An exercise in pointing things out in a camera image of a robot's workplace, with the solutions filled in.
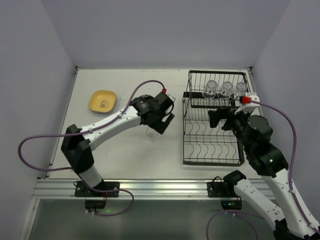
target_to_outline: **black wire rack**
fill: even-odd
[[[218,107],[239,107],[233,97],[225,98],[217,92],[215,98],[204,98],[202,91],[209,80],[233,86],[244,82],[243,72],[190,70],[186,91],[182,99],[183,116],[183,164],[196,166],[241,166],[245,162],[244,152],[232,131],[222,130],[225,120],[216,128],[210,128],[209,110]]]

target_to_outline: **yellow plate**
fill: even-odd
[[[115,106],[117,96],[113,91],[99,90],[92,94],[89,107],[98,113],[109,113]]]

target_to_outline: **red connector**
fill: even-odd
[[[251,97],[249,97],[249,96],[244,96],[244,97],[241,99],[241,103],[243,103],[243,104],[249,104],[249,103],[251,103]]]

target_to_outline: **gray floor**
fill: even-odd
[[[115,213],[128,201],[108,201]],[[83,200],[42,200],[30,240],[205,240],[206,224],[220,211],[218,201],[144,201],[120,216],[86,215]],[[254,212],[246,203],[243,209]],[[274,239],[272,230],[261,219],[247,217],[260,240]],[[210,225],[212,240],[255,240],[253,230],[230,214],[216,217]]]

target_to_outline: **robotic arm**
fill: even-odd
[[[247,93],[247,97],[259,102],[256,95]],[[223,178],[226,191],[232,191],[247,200],[274,230],[277,240],[316,240],[320,239],[315,229],[320,230],[319,222],[312,216],[298,190],[292,182],[293,191],[302,209],[298,209],[289,188],[289,165],[282,152],[270,143],[273,129],[268,120],[259,115],[251,115],[259,106],[256,103],[240,101],[244,106],[229,109],[210,110],[210,127],[215,128],[221,119],[226,119],[225,131],[232,131],[242,145],[251,167],[261,176],[271,189],[280,207],[262,195],[239,171],[234,171]],[[301,210],[311,222],[309,225]]]
[[[104,181],[95,168],[92,151],[113,136],[139,125],[147,125],[163,134],[175,116],[171,113],[173,107],[174,102],[165,91],[156,97],[142,95],[133,99],[129,106],[101,121],[81,128],[74,124],[69,126],[66,134],[84,134],[65,137],[61,150],[71,168],[82,180],[91,188],[102,190]]]

